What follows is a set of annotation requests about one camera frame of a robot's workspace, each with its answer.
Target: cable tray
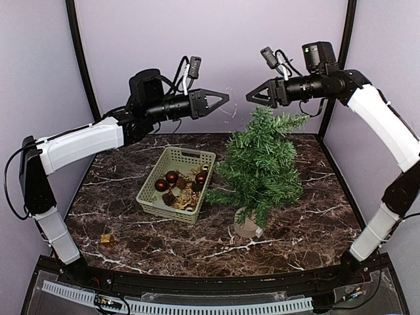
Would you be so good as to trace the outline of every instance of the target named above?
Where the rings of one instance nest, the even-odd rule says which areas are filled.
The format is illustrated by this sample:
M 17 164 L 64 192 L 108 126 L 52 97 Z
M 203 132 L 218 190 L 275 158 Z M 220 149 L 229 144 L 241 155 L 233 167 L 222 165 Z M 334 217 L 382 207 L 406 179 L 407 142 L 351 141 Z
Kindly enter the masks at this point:
M 63 283 L 50 282 L 45 280 L 42 291 L 62 297 L 63 299 L 93 307 L 95 299 L 95 292 L 93 290 L 78 289 L 77 287 L 70 287 Z M 312 298 L 295 299 L 292 301 L 281 301 L 275 303 L 265 304 L 251 304 L 238 306 L 188 306 L 188 305 L 165 305 L 145 303 L 125 299 L 130 305 L 132 315 L 278 315 L 278 314 L 296 314 L 313 310 Z M 118 314 L 127 314 L 127 306 L 123 304 Z M 118 310 L 103 306 L 104 310 L 115 311 Z

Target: gold ornament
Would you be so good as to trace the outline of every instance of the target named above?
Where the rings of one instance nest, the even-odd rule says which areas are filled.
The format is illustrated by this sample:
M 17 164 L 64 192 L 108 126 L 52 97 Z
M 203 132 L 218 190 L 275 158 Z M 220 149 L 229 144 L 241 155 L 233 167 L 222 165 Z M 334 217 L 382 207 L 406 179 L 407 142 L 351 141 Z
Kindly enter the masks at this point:
M 197 169 L 191 169 L 192 177 L 195 178 L 198 173 L 201 172 L 201 166 L 197 167 Z
M 178 210 L 186 210 L 188 206 L 195 208 L 197 202 L 198 196 L 194 195 L 191 186 L 188 185 L 184 190 L 180 192 L 172 207 Z
M 208 164 L 203 164 L 199 167 L 202 172 L 208 173 L 210 170 L 210 166 Z

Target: brown marble surface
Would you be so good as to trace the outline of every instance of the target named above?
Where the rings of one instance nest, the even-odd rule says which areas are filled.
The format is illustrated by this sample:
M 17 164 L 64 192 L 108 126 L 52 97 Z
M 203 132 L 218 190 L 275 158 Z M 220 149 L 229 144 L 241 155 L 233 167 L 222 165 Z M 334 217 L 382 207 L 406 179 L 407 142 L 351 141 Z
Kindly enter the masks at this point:
M 166 276 L 256 276 L 331 266 L 360 233 L 356 217 L 315 138 L 293 135 L 304 193 L 270 213 L 259 239 L 241 239 L 235 207 L 204 203 L 194 226 L 142 211 L 135 197 L 166 146 L 225 154 L 229 135 L 158 135 L 99 154 L 67 225 L 91 266 Z M 213 175 L 213 189 L 229 187 Z M 113 248 L 100 244 L 113 234 Z

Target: white cable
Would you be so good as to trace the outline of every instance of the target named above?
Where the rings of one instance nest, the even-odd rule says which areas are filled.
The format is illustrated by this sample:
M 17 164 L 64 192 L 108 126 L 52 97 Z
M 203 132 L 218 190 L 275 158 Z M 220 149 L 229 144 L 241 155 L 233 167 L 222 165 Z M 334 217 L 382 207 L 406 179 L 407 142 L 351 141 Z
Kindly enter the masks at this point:
M 283 60 L 283 56 L 279 52 L 276 53 L 276 58 L 278 62 L 280 63 L 280 65 L 282 66 L 283 73 L 285 73 L 284 78 L 287 81 L 289 77 L 293 75 L 292 71 L 289 69 L 289 66 L 287 65 L 286 60 Z
M 186 84 L 186 79 L 188 77 L 188 71 L 190 71 L 190 64 L 186 64 L 184 69 L 184 74 L 182 75 L 182 87 L 184 89 L 184 95 L 188 95 L 188 87 Z
M 283 69 L 284 81 L 289 81 L 289 74 L 287 72 L 287 68 L 283 64 L 282 64 L 282 69 Z

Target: mini christmas tree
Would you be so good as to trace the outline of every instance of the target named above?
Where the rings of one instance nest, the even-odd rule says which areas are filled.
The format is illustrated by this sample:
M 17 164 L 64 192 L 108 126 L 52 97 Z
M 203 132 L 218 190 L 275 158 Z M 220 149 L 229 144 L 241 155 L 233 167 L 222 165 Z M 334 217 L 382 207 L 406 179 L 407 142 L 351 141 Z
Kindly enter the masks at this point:
M 284 136 L 306 123 L 308 116 L 273 115 L 270 108 L 256 108 L 252 116 L 246 131 L 232 135 L 226 159 L 217 167 L 235 192 L 211 190 L 207 201 L 246 207 L 236 215 L 236 222 L 243 224 L 255 215 L 255 223 L 266 228 L 269 210 L 295 203 L 302 194 L 294 163 L 296 149 Z

